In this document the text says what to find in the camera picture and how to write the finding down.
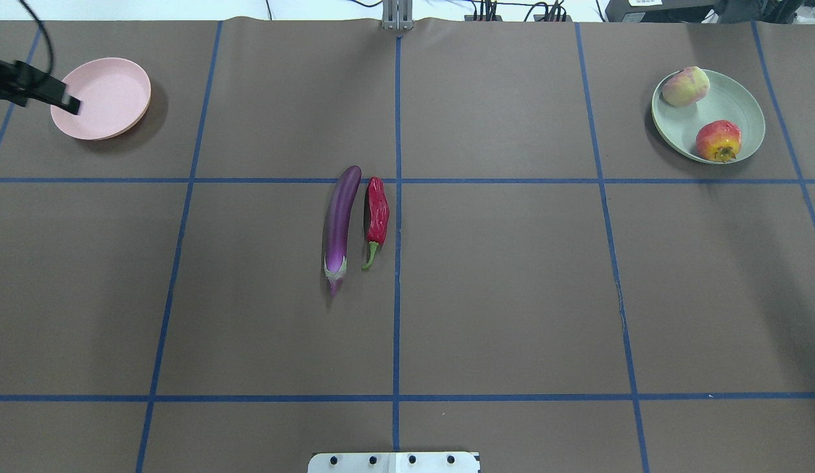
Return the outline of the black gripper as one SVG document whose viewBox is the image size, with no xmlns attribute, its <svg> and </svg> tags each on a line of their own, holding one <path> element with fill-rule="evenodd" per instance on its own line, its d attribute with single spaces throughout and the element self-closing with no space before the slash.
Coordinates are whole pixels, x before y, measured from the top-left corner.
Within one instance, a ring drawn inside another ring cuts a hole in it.
<svg viewBox="0 0 815 473">
<path fill-rule="evenodd" d="M 67 84 L 48 74 L 33 78 L 33 67 L 25 62 L 0 60 L 0 100 L 26 106 L 29 99 L 56 106 L 77 116 L 82 102 L 68 93 Z"/>
</svg>

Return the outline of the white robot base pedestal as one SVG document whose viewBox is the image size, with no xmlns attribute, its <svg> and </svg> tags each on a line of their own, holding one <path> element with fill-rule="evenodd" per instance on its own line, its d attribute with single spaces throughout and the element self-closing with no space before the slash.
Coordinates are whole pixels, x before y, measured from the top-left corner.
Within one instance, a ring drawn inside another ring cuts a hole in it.
<svg viewBox="0 0 815 473">
<path fill-rule="evenodd" d="M 478 453 L 467 451 L 356 452 L 313 455 L 308 472 L 480 472 Z"/>
</svg>

